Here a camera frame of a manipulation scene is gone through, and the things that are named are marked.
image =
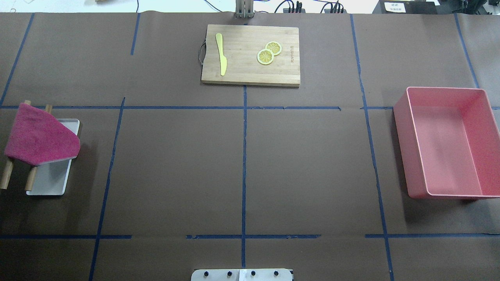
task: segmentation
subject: white paper label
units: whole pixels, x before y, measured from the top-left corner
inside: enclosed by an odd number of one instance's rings
[[[405,4],[404,3],[384,2],[383,4],[385,5],[385,10],[387,12],[406,13]]]

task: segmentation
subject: lemon slice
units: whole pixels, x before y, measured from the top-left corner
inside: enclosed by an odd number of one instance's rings
[[[270,49],[262,49],[257,53],[257,61],[263,65],[268,65],[273,62],[275,55]]]
[[[275,56],[281,54],[281,50],[282,50],[281,44],[276,42],[276,41],[268,42],[265,45],[265,48],[268,50],[271,50],[272,54]]]

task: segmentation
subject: yellow knife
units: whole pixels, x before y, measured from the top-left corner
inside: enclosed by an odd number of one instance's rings
[[[226,75],[226,69],[228,68],[228,59],[224,56],[223,52],[222,34],[217,33],[215,35],[215,40],[217,41],[217,48],[219,49],[220,76],[224,76]]]

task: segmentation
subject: pink plastic bin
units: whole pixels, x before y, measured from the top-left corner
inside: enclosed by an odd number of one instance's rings
[[[483,89],[408,87],[394,116],[410,197],[500,197],[500,133]]]

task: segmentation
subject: wooden dowel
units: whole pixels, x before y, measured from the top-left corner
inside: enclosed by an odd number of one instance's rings
[[[26,188],[24,190],[31,191],[33,189],[33,184],[35,183],[35,177],[37,176],[38,166],[32,166],[29,170],[28,180],[26,181]]]
[[[45,111],[51,114],[52,113],[52,105],[51,104],[45,105]]]
[[[9,181],[11,180],[12,168],[14,167],[14,159],[7,158],[7,163],[5,163],[5,168],[3,169],[3,175],[1,177],[0,187],[6,190],[9,186]]]

